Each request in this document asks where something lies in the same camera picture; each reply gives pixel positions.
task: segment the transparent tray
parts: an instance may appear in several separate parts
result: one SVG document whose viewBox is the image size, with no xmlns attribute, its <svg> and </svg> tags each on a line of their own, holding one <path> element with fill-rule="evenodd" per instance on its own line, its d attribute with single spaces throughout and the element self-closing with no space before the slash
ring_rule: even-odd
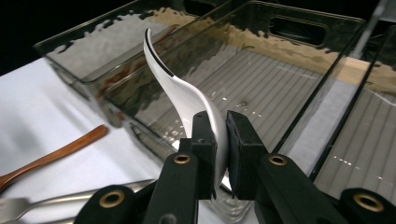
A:
<svg viewBox="0 0 396 224">
<path fill-rule="evenodd" d="M 278 151 L 294 137 L 294 127 L 303 128 L 297 125 L 305 123 L 301 117 L 315 112 L 363 24 L 359 19 L 251 1 L 159 55 L 174 74 L 206 93 L 224 118 L 227 110 L 246 115 L 268 150 Z M 177 39 L 177 34 L 168 36 L 154 48 Z M 156 158 L 164 160 L 186 137 L 176 110 L 148 67 L 114 85 L 105 97 L 132 138 Z M 239 222 L 249 203 L 225 195 L 211 206 L 227 222 Z"/>
<path fill-rule="evenodd" d="M 93 111 L 113 126 L 120 127 L 119 119 L 108 109 L 103 94 L 108 87 L 144 65 L 144 59 L 132 60 L 142 50 L 144 31 L 150 27 L 154 41 L 159 41 L 198 17 L 186 8 L 194 13 L 205 13 L 222 2 L 225 1 L 133 1 L 34 47 Z"/>
<path fill-rule="evenodd" d="M 393 26 L 310 175 L 334 198 L 364 188 L 396 204 L 395 51 Z"/>
</svg>

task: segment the brass screw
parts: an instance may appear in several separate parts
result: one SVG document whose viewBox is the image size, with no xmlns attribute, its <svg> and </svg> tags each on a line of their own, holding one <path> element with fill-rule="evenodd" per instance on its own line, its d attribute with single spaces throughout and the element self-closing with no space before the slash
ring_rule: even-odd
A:
<svg viewBox="0 0 396 224">
<path fill-rule="evenodd" d="M 125 199 L 125 194 L 119 190 L 112 190 L 105 195 L 99 201 L 99 204 L 104 208 L 111 208 L 119 205 Z"/>
<path fill-rule="evenodd" d="M 270 162 L 275 165 L 286 165 L 288 161 L 281 156 L 272 156 L 269 158 Z"/>
<path fill-rule="evenodd" d="M 353 200 L 361 207 L 370 210 L 372 212 L 382 212 L 385 207 L 377 198 L 364 193 L 358 193 L 353 195 Z"/>
<path fill-rule="evenodd" d="M 174 157 L 174 162 L 177 164 L 186 164 L 190 162 L 190 157 L 188 155 L 177 155 Z"/>
</svg>

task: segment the wooden utensil handle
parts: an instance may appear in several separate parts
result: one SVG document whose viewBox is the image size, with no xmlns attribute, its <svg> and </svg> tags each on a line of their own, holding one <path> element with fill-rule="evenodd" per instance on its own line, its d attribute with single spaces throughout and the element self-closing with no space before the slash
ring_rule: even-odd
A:
<svg viewBox="0 0 396 224">
<path fill-rule="evenodd" d="M 32 169 L 39 168 L 40 166 L 46 165 L 50 162 L 57 161 L 60 158 L 63 158 L 67 155 L 70 155 L 85 146 L 93 143 L 99 138 L 105 136 L 108 132 L 108 128 L 105 125 L 100 125 L 93 129 L 92 131 L 86 133 L 84 136 L 75 140 L 74 142 L 59 148 L 56 151 L 51 152 L 50 154 L 36 160 L 31 163 L 21 167 L 20 169 L 13 171 L 7 175 L 3 175 L 0 177 L 0 191 L 3 190 L 6 186 L 11 184 L 16 178 L 24 175 Z"/>
</svg>

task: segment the white tablecloth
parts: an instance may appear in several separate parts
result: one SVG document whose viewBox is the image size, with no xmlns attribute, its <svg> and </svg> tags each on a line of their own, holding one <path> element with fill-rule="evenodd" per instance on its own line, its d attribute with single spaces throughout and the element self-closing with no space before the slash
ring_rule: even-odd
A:
<svg viewBox="0 0 396 224">
<path fill-rule="evenodd" d="M 25 175 L 3 198 L 49 197 L 158 178 L 161 165 L 138 148 L 123 129 L 112 128 L 77 98 L 39 59 L 0 77 L 0 175 L 67 145 L 100 124 L 107 136 L 82 150 Z M 74 217 L 83 203 L 36 209 L 22 220 L 39 223 Z M 199 223 L 222 223 L 200 205 Z M 245 223 L 257 223 L 250 212 Z"/>
</svg>

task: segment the white spoon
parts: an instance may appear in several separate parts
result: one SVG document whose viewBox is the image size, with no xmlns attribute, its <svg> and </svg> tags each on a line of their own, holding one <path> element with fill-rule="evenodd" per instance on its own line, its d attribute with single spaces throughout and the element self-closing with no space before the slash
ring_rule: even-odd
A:
<svg viewBox="0 0 396 224">
<path fill-rule="evenodd" d="M 144 52 L 148 66 L 160 82 L 177 113 L 179 114 L 188 138 L 191 138 L 192 118 L 202 111 L 209 116 L 210 126 L 218 143 L 215 166 L 215 188 L 219 187 L 227 168 L 228 135 L 225 120 L 215 104 L 196 87 L 175 76 L 161 61 L 151 43 L 151 31 L 146 30 Z"/>
</svg>

